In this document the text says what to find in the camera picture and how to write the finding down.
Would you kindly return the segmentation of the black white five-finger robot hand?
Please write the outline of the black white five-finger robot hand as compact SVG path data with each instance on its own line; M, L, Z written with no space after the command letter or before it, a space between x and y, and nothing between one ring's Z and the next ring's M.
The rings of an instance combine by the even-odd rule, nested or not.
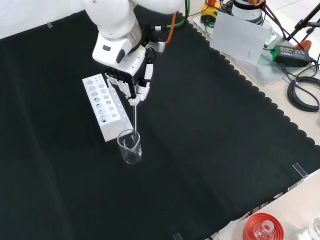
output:
M156 51L139 46L126 55L119 66L107 66L104 74L109 82L118 87L131 106L137 106L146 100L154 73Z

